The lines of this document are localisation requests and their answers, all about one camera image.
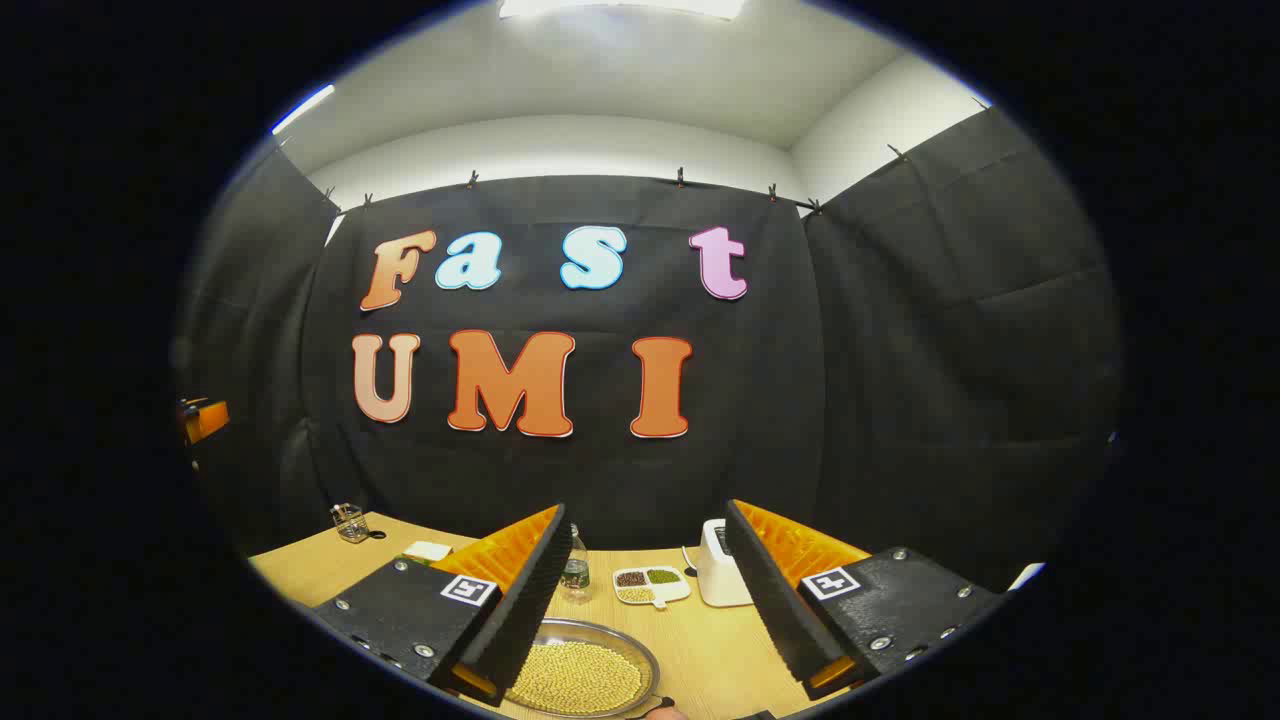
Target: ceiling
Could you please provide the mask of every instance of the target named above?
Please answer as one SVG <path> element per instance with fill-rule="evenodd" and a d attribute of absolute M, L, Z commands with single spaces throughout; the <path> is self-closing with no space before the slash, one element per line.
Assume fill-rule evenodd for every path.
<path fill-rule="evenodd" d="M 483 0 L 334 79 L 279 138 L 303 173 L 430 129 L 548 114 L 663 120 L 787 150 L 901 51 L 801 0 L 746 0 L 733 20 L 636 6 L 499 20 Z"/>

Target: word fast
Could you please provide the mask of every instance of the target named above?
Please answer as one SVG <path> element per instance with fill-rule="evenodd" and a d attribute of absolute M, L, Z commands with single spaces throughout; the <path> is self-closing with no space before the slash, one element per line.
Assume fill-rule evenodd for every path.
<path fill-rule="evenodd" d="M 689 246 L 698 250 L 698 270 L 703 287 L 712 297 L 737 300 L 746 295 L 746 281 L 735 278 L 730 268 L 731 258 L 742 258 L 746 249 L 728 238 L 724 228 L 712 228 L 689 238 Z M 378 264 L 369 293 L 360 301 L 366 313 L 388 307 L 399 301 L 401 291 L 396 279 L 408 283 L 417 273 L 419 256 L 435 247 L 435 233 L 420 232 L 399 240 L 384 242 L 374 249 Z M 563 252 L 568 263 L 561 265 L 559 275 L 571 290 L 604 290 L 622 277 L 622 254 L 627 238 L 618 228 L 585 225 L 564 236 Z M 498 256 L 502 238 L 492 232 L 467 233 L 444 249 L 448 258 L 435 270 L 435 284 L 443 290 L 486 290 L 502 277 Z"/>

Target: orange letter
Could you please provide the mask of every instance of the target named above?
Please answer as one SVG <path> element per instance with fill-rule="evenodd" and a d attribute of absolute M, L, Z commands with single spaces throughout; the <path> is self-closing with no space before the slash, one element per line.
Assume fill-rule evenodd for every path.
<path fill-rule="evenodd" d="M 479 411 L 476 393 L 493 415 L 499 430 L 506 430 L 525 398 L 525 414 L 516 428 L 526 436 L 568 437 L 573 423 L 564 416 L 564 360 L 573 352 L 573 338 L 564 333 L 534 333 L 507 370 L 493 336 L 484 331 L 458 331 L 449 347 L 458 354 L 458 396 L 449 413 L 449 427 L 480 432 L 485 418 Z"/>
<path fill-rule="evenodd" d="M 401 282 L 407 284 L 417 272 L 417 251 L 430 252 L 433 247 L 435 233 L 431 231 L 389 240 L 375 247 L 374 282 L 369 283 L 369 295 L 360 301 L 360 309 L 367 313 L 399 302 L 396 277 L 399 275 Z"/>
<path fill-rule="evenodd" d="M 643 337 L 631 343 L 640 357 L 640 416 L 631 434 L 643 438 L 680 437 L 689 420 L 680 416 L 680 368 L 694 347 L 678 337 Z"/>
<path fill-rule="evenodd" d="M 365 415 L 379 423 L 398 423 L 408 414 L 408 401 L 412 395 L 413 382 L 413 352 L 422 343 L 416 334 L 393 334 L 390 345 L 396 356 L 396 384 L 392 386 L 390 400 L 378 397 L 378 388 L 374 384 L 376 370 L 378 348 L 383 346 L 383 338 L 375 334 L 357 334 L 351 340 L 351 348 L 356 351 L 356 405 Z"/>

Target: light blue letter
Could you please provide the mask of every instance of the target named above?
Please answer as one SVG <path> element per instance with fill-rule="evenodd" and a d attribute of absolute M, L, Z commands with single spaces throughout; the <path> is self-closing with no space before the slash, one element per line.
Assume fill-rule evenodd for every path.
<path fill-rule="evenodd" d="M 502 277 L 502 270 L 498 269 L 502 238 L 492 232 L 467 233 L 451 242 L 444 251 L 449 259 L 435 270 L 435 284 L 444 290 L 458 290 L 462 286 L 484 290 Z"/>
<path fill-rule="evenodd" d="M 622 277 L 618 252 L 626 249 L 627 238 L 618 228 L 575 228 L 564 236 L 564 256 L 572 263 L 561 265 L 561 279 L 570 288 L 604 290 Z"/>

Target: black curtain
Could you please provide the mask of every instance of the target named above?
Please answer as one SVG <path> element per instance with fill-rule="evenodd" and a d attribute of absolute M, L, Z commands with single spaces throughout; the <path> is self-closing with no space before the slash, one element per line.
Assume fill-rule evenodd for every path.
<path fill-rule="evenodd" d="M 818 527 L 1004 591 L 1102 477 L 1121 343 L 1088 219 L 989 109 L 804 224 L 826 346 Z"/>
<path fill-rule="evenodd" d="M 337 213 L 269 141 L 228 183 L 184 278 L 178 389 L 224 400 L 230 414 L 192 448 L 197 480 L 246 555 L 315 532 L 321 500 L 305 442 L 298 350 L 311 275 Z"/>
<path fill-rule="evenodd" d="M 626 236 L 621 278 L 570 290 L 562 243 L 580 225 Z M 712 297 L 689 238 L 724 227 L 745 246 L 735 301 Z M 374 249 L 431 229 L 433 251 L 399 287 L 398 304 L 362 313 Z M 442 290 L 434 273 L 454 238 L 502 238 L 502 275 L 488 290 Z M 507 366 L 539 331 L 568 333 L 567 438 L 448 427 L 457 357 L 449 336 L 493 334 Z M 366 418 L 352 388 L 352 337 L 383 338 L 378 391 L 390 397 L 390 336 L 415 333 L 412 405 L 394 424 Z M 681 414 L 687 434 L 639 439 L 630 423 L 641 392 L 631 343 L 689 341 Z M 335 500 L 443 530 L 481 536 L 554 502 L 567 503 L 595 548 L 696 542 L 701 523 L 740 497 L 783 515 L 815 518 L 822 442 L 822 332 L 813 264 L 790 204 L 723 187 L 622 177 L 492 181 L 430 190 L 353 209 L 317 270 L 303 329 L 311 448 Z M 489 413 L 481 406 L 481 413 Z M 316 529 L 328 520 L 316 507 Z"/>

